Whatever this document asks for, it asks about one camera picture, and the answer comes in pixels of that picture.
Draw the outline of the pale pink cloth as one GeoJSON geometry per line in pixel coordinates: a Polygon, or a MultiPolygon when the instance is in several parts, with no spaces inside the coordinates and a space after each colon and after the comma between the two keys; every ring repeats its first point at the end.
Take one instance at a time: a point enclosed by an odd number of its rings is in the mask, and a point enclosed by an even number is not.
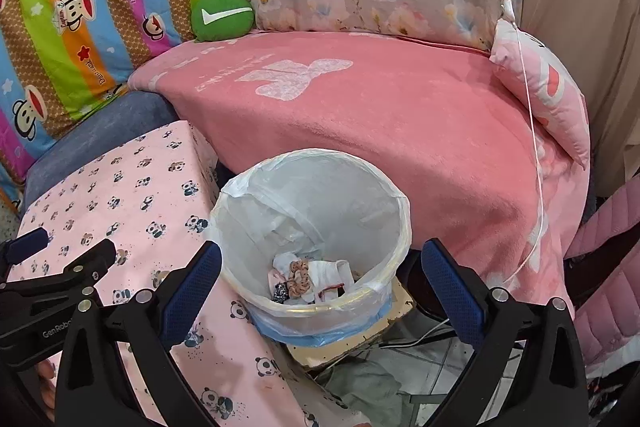
{"type": "Polygon", "coordinates": [[[271,296],[277,294],[282,288],[286,288],[286,278],[277,269],[268,272],[268,285],[271,296]]]}

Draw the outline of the grey white sock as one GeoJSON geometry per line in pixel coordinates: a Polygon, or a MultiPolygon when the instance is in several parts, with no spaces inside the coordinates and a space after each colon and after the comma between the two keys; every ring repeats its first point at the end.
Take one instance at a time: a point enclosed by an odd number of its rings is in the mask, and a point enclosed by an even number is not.
{"type": "Polygon", "coordinates": [[[299,262],[299,257],[293,253],[277,254],[273,258],[272,267],[277,270],[285,280],[291,277],[291,265],[294,262],[299,262]]]}

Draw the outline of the brown hair scrunchie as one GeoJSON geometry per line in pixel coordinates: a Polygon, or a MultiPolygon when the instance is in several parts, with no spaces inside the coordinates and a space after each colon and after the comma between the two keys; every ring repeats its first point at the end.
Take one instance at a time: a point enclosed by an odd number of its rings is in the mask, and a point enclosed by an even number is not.
{"type": "Polygon", "coordinates": [[[288,297],[302,298],[311,291],[311,279],[309,276],[309,262],[306,259],[292,261],[288,267],[286,287],[288,297]]]}

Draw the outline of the white lined trash bin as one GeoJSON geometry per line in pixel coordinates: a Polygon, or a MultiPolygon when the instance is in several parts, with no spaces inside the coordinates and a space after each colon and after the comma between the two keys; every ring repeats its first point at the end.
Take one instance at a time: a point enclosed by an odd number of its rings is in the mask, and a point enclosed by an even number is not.
{"type": "Polygon", "coordinates": [[[206,239],[256,329],[279,343],[321,347],[359,334],[392,306],[411,241],[408,197],[370,162],[307,148],[266,159],[220,190],[206,239]],[[276,303],[267,275],[277,255],[345,261],[351,288],[327,303],[276,303]]]}

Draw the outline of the pink quilted chair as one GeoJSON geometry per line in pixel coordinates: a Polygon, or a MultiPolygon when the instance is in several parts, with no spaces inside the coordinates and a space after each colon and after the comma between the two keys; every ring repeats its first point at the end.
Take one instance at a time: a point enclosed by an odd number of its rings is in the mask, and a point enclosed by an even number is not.
{"type": "Polygon", "coordinates": [[[639,334],[638,176],[579,228],[565,260],[580,349],[585,365],[595,365],[639,334]]]}

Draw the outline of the pink panda print cloth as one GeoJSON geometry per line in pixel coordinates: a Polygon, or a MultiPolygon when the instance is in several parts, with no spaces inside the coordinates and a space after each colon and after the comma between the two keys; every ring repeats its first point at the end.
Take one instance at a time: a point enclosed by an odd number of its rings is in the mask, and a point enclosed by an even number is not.
{"type": "MultiPolygon", "coordinates": [[[[96,289],[126,303],[187,265],[202,246],[216,202],[217,157],[184,121],[157,128],[66,176],[26,210],[21,229],[45,229],[46,248],[12,280],[60,273],[102,239],[116,260],[96,289]]],[[[243,301],[218,281],[171,350],[186,381],[223,426],[362,426],[363,414],[313,383],[258,334],[243,301]]]]}

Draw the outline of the blue grey cushion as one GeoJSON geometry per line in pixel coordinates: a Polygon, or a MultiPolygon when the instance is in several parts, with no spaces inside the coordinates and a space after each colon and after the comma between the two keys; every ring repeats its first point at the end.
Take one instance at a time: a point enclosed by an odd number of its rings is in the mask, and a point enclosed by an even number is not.
{"type": "Polygon", "coordinates": [[[132,91],[116,98],[64,135],[30,167],[22,213],[88,162],[177,119],[172,105],[157,93],[132,91]]]}

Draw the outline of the pink fleece blanket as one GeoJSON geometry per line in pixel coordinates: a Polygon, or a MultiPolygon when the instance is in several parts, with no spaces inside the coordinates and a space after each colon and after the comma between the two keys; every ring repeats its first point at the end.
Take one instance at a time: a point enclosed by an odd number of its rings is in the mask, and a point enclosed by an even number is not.
{"type": "Polygon", "coordinates": [[[480,52],[344,32],[189,41],[136,69],[235,173],[303,148],[381,169],[409,199],[413,243],[436,237],[515,298],[567,294],[563,258],[589,172],[528,117],[480,52]]]}

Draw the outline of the colourful monkey striped quilt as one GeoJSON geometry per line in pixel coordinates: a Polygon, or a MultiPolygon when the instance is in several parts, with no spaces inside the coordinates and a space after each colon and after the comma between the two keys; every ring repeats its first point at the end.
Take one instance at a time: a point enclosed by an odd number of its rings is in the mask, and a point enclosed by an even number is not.
{"type": "Polygon", "coordinates": [[[198,0],[1,0],[1,198],[122,92],[131,73],[193,36],[198,0]]]}

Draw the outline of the pink floral pillow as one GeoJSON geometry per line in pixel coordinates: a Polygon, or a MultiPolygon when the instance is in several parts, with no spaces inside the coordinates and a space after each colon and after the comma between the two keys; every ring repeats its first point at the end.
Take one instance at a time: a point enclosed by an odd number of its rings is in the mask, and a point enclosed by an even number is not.
{"type": "Polygon", "coordinates": [[[590,163],[587,104],[562,62],[540,40],[498,20],[489,61],[497,78],[582,168],[590,163]]]}

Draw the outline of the green checkmark cushion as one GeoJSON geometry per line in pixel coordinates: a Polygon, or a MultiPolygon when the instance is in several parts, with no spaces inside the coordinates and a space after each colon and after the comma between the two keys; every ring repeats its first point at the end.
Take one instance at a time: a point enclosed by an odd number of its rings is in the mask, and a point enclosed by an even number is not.
{"type": "Polygon", "coordinates": [[[191,14],[192,31],[198,41],[222,41],[247,35],[255,13],[247,0],[198,0],[191,14]]]}

